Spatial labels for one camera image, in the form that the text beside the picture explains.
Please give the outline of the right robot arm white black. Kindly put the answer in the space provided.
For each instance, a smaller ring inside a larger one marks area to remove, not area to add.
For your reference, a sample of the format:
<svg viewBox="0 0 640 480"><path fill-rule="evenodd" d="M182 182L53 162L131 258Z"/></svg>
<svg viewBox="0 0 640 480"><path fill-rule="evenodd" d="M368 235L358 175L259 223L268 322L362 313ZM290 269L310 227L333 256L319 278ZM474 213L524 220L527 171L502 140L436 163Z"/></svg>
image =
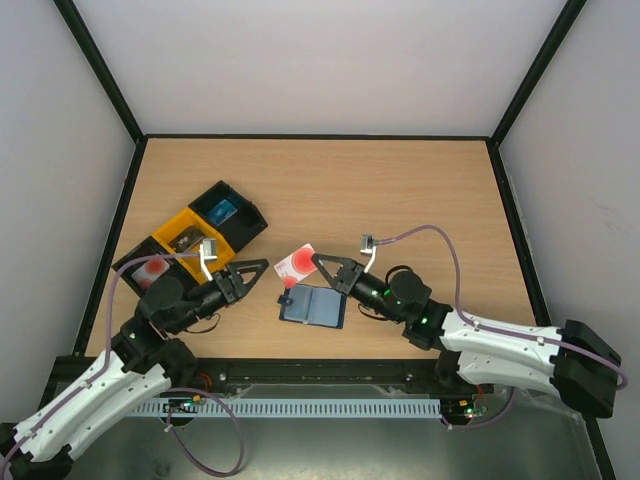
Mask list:
<svg viewBox="0 0 640 480"><path fill-rule="evenodd" d="M379 279L353 259L315 253L312 261L333 290L401 325L415 347L440 351L436 379L443 389L502 384L555 396L587 416L612 416L621 358L586 324L526 327L490 320L433 300L430 287L407 266Z"/></svg>

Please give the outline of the black VIP card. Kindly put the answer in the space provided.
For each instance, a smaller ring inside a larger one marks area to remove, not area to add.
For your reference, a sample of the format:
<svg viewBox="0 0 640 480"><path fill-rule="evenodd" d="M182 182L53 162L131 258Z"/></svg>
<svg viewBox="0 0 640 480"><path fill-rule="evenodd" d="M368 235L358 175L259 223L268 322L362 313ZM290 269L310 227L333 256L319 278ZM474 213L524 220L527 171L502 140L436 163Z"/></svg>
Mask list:
<svg viewBox="0 0 640 480"><path fill-rule="evenodd" d="M196 256L204 237L204 233L199 228L189 226L168 243L169 250L183 258Z"/></svg>

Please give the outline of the blue leather card holder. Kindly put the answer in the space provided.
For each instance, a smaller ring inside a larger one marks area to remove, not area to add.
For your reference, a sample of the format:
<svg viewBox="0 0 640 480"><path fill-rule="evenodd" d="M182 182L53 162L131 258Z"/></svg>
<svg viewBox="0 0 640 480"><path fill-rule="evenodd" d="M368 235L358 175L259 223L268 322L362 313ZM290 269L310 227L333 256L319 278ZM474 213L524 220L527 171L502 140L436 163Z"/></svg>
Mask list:
<svg viewBox="0 0 640 480"><path fill-rule="evenodd" d="M342 329L347 298L328 287L296 284L279 296L279 319L309 326Z"/></svg>

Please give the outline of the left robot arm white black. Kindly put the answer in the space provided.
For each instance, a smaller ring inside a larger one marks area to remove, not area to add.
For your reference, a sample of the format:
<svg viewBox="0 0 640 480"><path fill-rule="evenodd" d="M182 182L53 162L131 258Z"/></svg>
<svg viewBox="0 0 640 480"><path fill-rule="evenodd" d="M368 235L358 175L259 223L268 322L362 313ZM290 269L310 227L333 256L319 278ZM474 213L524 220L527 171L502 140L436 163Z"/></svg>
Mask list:
<svg viewBox="0 0 640 480"><path fill-rule="evenodd" d="M192 290L172 275L156 279L85 372L37 413L2 424L2 474L62 479L88 446L138 405L188 390L197 359L178 334L243 299L268 266L265 259L230 262L207 272L207 282Z"/></svg>

